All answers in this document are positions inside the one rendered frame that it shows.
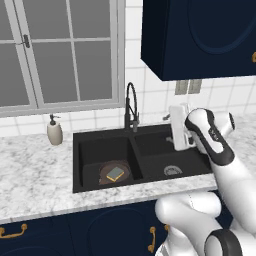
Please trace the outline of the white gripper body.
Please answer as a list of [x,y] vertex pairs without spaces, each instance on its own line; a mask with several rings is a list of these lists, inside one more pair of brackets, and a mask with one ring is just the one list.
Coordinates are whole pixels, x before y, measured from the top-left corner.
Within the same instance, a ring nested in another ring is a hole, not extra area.
[[173,144],[176,151],[183,151],[195,146],[192,135],[185,127],[185,119],[189,113],[189,105],[181,103],[169,107]]

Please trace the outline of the black double sink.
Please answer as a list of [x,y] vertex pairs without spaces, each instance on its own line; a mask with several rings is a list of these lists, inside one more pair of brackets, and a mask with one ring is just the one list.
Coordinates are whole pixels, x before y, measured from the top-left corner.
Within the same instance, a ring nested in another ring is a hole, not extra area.
[[[196,148],[176,151],[168,124],[75,133],[73,135],[73,191],[75,193],[204,175],[211,172],[208,157]],[[100,167],[125,160],[130,176],[117,184],[99,184]]]

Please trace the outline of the yellow and grey sponge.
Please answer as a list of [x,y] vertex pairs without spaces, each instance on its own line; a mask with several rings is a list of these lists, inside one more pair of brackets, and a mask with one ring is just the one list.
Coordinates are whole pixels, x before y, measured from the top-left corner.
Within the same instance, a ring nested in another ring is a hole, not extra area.
[[107,174],[107,178],[113,182],[116,182],[123,174],[124,171],[121,168],[115,167]]

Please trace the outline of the dark brown pan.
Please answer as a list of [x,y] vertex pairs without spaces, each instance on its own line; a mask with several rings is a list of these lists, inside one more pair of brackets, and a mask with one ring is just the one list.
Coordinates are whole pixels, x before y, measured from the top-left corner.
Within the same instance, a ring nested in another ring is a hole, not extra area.
[[[124,174],[116,181],[113,182],[107,178],[107,174],[115,167],[119,167],[124,171]],[[125,160],[113,160],[104,163],[99,169],[99,184],[117,184],[125,181],[130,176],[130,167]]]

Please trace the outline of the black spring faucet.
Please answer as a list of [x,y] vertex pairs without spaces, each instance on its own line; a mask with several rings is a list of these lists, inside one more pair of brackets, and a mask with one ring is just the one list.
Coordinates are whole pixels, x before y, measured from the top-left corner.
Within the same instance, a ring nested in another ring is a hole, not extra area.
[[[130,105],[129,92],[133,94],[134,107]],[[126,88],[126,98],[125,98],[125,116],[124,116],[124,128],[126,130],[132,129],[136,132],[139,125],[139,112],[137,105],[137,95],[134,84],[129,82]]]

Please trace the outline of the navy base cupboard door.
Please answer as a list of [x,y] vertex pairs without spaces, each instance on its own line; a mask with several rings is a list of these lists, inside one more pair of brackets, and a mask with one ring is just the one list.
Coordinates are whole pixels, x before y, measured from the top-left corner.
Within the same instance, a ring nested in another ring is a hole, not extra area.
[[[67,215],[76,256],[154,256],[167,231],[155,214],[155,200]],[[150,227],[156,227],[153,254]]]

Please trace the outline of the beige soap dispenser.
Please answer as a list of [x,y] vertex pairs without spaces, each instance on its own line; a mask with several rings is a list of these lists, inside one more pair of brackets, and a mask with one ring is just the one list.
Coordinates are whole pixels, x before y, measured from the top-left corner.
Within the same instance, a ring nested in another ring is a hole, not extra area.
[[63,131],[61,124],[56,121],[56,116],[50,115],[50,122],[47,125],[47,136],[50,143],[54,146],[63,142]]

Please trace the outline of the grey framed window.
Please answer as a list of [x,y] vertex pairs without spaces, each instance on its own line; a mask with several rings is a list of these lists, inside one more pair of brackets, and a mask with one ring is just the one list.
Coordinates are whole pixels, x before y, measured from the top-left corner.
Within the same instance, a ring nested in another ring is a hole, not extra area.
[[0,0],[0,117],[122,107],[124,59],[125,0]]

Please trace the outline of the dark window latch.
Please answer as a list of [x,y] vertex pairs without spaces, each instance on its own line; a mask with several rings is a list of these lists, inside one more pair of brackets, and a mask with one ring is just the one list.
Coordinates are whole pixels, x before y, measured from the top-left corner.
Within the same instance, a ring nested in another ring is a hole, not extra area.
[[30,48],[29,37],[26,34],[23,35],[23,41],[17,45],[23,45],[23,44],[26,46],[26,48]]

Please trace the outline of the navy drawer front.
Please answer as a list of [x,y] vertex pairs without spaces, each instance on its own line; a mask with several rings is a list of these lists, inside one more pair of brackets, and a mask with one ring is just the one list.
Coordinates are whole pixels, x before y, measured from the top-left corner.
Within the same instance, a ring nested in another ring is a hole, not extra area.
[[75,256],[66,217],[0,224],[0,256]]

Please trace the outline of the grey wall outlet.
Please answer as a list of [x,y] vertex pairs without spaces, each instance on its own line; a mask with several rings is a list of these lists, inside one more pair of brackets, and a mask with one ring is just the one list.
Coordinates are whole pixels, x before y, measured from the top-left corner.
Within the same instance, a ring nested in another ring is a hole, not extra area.
[[175,94],[176,95],[186,95],[188,90],[188,80],[178,80],[176,82]]
[[201,90],[202,80],[201,79],[193,79],[189,84],[189,94],[199,94]]

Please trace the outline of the navy wall cupboard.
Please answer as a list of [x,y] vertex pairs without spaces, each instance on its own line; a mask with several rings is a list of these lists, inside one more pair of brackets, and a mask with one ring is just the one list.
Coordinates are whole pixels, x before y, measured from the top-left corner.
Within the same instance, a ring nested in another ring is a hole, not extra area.
[[141,59],[162,81],[256,75],[256,0],[143,0]]

